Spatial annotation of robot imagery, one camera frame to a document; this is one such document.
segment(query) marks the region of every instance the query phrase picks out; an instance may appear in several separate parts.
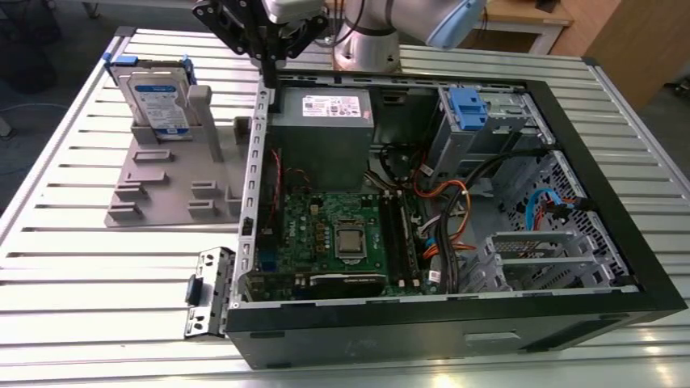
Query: red wire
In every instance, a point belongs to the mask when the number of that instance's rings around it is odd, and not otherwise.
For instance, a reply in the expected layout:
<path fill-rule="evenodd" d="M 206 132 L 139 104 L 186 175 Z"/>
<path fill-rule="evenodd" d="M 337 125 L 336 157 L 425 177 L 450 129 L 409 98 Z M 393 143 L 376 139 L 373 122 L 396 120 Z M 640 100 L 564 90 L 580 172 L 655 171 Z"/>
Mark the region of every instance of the red wire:
<path fill-rule="evenodd" d="M 540 208 L 540 213 L 537 213 L 537 216 L 536 216 L 536 224 L 533 226 L 533 230 L 540 230 L 540 225 L 542 223 L 542 218 L 545 216 L 545 209 L 544 209 L 544 206 Z"/>
<path fill-rule="evenodd" d="M 446 182 L 444 182 L 442 184 L 440 184 L 440 186 L 429 191 L 429 192 L 424 192 L 422 189 L 420 188 L 418 186 L 418 174 L 420 174 L 420 170 L 422 169 L 422 165 L 425 164 L 426 162 L 426 159 L 428 159 L 428 155 L 426 153 L 422 155 L 422 162 L 420 163 L 420 167 L 418 169 L 414 171 L 414 174 L 413 174 L 413 188 L 414 188 L 414 192 L 418 196 L 421 196 L 422 198 L 433 198 L 436 196 L 438 196 L 449 186 L 458 186 L 458 188 L 465 191 L 465 200 L 468 202 L 466 204 L 466 209 L 465 209 L 465 217 L 464 217 L 464 222 L 461 223 L 461 226 L 458 227 L 458 232 L 456 232 L 454 234 L 452 234 L 452 243 L 456 243 L 461 236 L 464 235 L 464 231 L 465 231 L 465 228 L 468 227 L 468 221 L 469 221 L 469 218 L 470 218 L 470 210 L 473 208 L 473 202 L 470 200 L 470 193 L 469 193 L 469 189 L 465 187 L 465 183 L 457 179 L 454 180 L 448 180 Z M 456 248 L 458 249 L 476 249 L 474 247 L 472 246 L 466 246 L 464 244 L 456 244 L 454 245 Z M 426 252 L 424 253 L 424 257 L 425 258 L 429 258 L 434 255 L 437 255 L 440 252 L 440 248 L 438 246 L 434 244 L 428 250 Z"/>
<path fill-rule="evenodd" d="M 269 213 L 267 225 L 263 228 L 263 230 L 266 230 L 269 228 L 269 226 L 272 225 L 273 215 L 277 212 L 278 200 L 281 199 L 281 180 L 284 178 L 284 172 L 281 171 L 281 157 L 278 156 L 277 150 L 272 150 L 272 154 L 273 154 L 273 157 L 277 159 L 277 169 L 278 169 L 277 189 L 273 192 L 272 212 Z"/>
<path fill-rule="evenodd" d="M 297 172 L 298 174 L 302 174 L 302 179 L 309 183 L 312 184 L 312 181 L 310 181 L 310 176 L 306 174 L 305 170 L 302 170 L 301 168 L 293 168 L 293 167 L 289 167 L 286 168 L 285 172 Z"/>

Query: metal bracket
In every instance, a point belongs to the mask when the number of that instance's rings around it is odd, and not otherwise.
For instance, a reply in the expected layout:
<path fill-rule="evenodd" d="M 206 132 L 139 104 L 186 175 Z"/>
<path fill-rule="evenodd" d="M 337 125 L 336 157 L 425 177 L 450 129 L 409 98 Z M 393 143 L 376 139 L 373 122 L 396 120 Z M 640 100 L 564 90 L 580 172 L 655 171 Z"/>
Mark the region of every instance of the metal bracket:
<path fill-rule="evenodd" d="M 596 250 L 594 241 L 574 231 L 494 233 L 469 260 L 461 290 L 512 291 L 514 282 L 521 283 L 520 289 L 564 288 L 585 272 L 601 269 Z M 522 274 L 521 279 L 512 278 L 510 272 Z"/>
<path fill-rule="evenodd" d="M 227 293 L 233 280 L 235 252 L 218 247 L 199 253 L 197 270 L 189 280 L 185 339 L 225 338 Z"/>
<path fill-rule="evenodd" d="M 478 94 L 472 88 L 462 88 L 461 91 L 473 91 L 469 94 L 470 99 L 480 99 L 469 101 L 481 105 L 481 114 L 468 114 L 466 116 L 477 116 L 477 122 L 469 125 L 468 128 L 461 128 L 461 122 L 466 118 L 460 117 L 458 109 L 454 104 L 458 102 L 452 100 L 452 92 L 449 88 L 441 86 L 440 92 L 440 109 L 444 119 L 441 122 L 440 131 L 430 147 L 430 155 L 428 159 L 429 174 L 425 178 L 425 183 L 434 187 L 441 180 L 450 179 L 464 168 L 473 167 L 484 159 L 494 156 L 493 153 L 477 154 L 477 150 L 486 149 L 486 144 L 496 141 L 497 135 L 504 135 L 504 147 L 513 145 L 520 137 L 521 132 L 530 114 L 528 107 L 521 101 L 516 101 L 510 95 Z"/>

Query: blue cable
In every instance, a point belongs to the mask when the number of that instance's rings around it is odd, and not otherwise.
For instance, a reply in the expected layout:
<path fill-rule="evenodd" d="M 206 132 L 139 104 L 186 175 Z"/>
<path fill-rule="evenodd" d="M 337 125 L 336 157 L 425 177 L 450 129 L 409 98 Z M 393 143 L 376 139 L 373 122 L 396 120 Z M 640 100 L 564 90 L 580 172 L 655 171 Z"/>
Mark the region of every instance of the blue cable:
<path fill-rule="evenodd" d="M 552 188 L 540 188 L 537 191 L 532 194 L 530 200 L 528 201 L 528 208 L 525 210 L 525 228 L 528 230 L 533 230 L 536 226 L 536 205 L 537 201 L 540 200 L 540 196 L 546 193 L 553 200 L 553 203 L 557 205 L 561 205 L 564 201 L 561 200 L 561 197 L 558 196 L 558 193 Z"/>

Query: blue hard drive label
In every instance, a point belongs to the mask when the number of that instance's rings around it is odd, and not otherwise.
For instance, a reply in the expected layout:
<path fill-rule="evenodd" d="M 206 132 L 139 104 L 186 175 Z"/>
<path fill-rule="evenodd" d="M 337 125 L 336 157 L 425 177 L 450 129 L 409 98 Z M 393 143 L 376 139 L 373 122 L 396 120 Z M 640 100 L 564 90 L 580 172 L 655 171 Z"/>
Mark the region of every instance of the blue hard drive label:
<path fill-rule="evenodd" d="M 183 135 L 190 132 L 190 128 L 157 129 L 155 132 L 162 135 Z"/>
<path fill-rule="evenodd" d="M 189 133 L 190 123 L 185 109 L 185 98 L 178 94 L 175 85 L 137 85 L 134 94 L 139 109 L 147 116 L 157 134 L 177 138 Z"/>
<path fill-rule="evenodd" d="M 175 93 L 177 88 L 173 85 L 137 85 L 134 90 L 141 93 Z"/>

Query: blue drive bay latch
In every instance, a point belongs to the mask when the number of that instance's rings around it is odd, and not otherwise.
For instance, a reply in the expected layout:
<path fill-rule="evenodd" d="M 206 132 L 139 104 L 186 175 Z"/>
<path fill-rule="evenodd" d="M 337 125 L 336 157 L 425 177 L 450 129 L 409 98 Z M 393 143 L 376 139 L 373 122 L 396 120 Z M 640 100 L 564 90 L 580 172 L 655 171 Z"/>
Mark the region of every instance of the blue drive bay latch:
<path fill-rule="evenodd" d="M 486 102 L 476 89 L 449 88 L 452 108 L 458 116 L 458 125 L 464 131 L 480 131 L 485 128 L 488 113 Z"/>

